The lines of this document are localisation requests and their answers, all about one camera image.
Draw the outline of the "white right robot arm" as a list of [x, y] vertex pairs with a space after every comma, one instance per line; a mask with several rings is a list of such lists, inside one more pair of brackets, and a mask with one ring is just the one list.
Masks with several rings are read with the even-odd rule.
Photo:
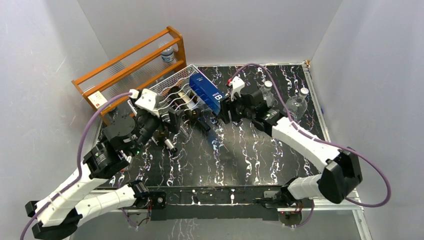
[[235, 98], [227, 96], [219, 103], [218, 116], [224, 123], [250, 120], [257, 130], [289, 145], [319, 171], [313, 176], [290, 179], [279, 193], [258, 203], [295, 207], [302, 199], [318, 197], [339, 204], [361, 183], [362, 172], [357, 156], [323, 144], [315, 135], [302, 135], [302, 128], [292, 124], [284, 112], [267, 105], [260, 90], [236, 93]]

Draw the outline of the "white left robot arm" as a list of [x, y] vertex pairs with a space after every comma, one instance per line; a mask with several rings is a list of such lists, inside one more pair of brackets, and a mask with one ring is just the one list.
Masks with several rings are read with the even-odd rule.
[[129, 165], [127, 157], [138, 155], [155, 132], [168, 127], [177, 133], [182, 110], [169, 110], [170, 122], [146, 110], [136, 116], [116, 117], [103, 132], [103, 138], [86, 155], [79, 155], [77, 168], [54, 192], [25, 205], [30, 222], [27, 228], [39, 240], [62, 240], [89, 220], [110, 211], [134, 207], [163, 210], [166, 193], [149, 190], [141, 180], [96, 197], [88, 194]]

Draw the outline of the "dark green tall wine bottle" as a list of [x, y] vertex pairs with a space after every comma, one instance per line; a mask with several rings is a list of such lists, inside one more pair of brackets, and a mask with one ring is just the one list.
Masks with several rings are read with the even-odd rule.
[[204, 121], [202, 110], [199, 107], [198, 97], [190, 90], [179, 86], [170, 88], [168, 96], [175, 110], [183, 110], [186, 118], [197, 125], [203, 132], [210, 131], [211, 127]]

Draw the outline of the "green wine bottle grey foil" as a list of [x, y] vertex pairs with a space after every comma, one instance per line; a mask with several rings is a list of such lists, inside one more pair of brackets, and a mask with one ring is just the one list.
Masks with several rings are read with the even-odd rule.
[[169, 132], [167, 130], [156, 130], [153, 134], [152, 140], [157, 146], [166, 146], [172, 155], [178, 151], [177, 147], [170, 140]]

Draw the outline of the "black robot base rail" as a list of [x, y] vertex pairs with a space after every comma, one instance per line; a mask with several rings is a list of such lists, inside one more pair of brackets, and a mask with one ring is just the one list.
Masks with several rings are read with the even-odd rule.
[[129, 207], [131, 213], [151, 209], [152, 221], [177, 219], [262, 219], [298, 224], [310, 210], [310, 199], [284, 203], [279, 185], [148, 186], [151, 204]]

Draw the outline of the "round clear bottle white cap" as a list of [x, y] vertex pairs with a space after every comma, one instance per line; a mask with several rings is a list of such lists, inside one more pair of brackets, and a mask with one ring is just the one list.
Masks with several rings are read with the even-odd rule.
[[272, 108], [274, 106], [274, 95], [272, 93], [272, 89], [273, 83], [269, 80], [264, 81], [263, 85], [260, 87], [263, 99], [265, 100], [269, 108]]

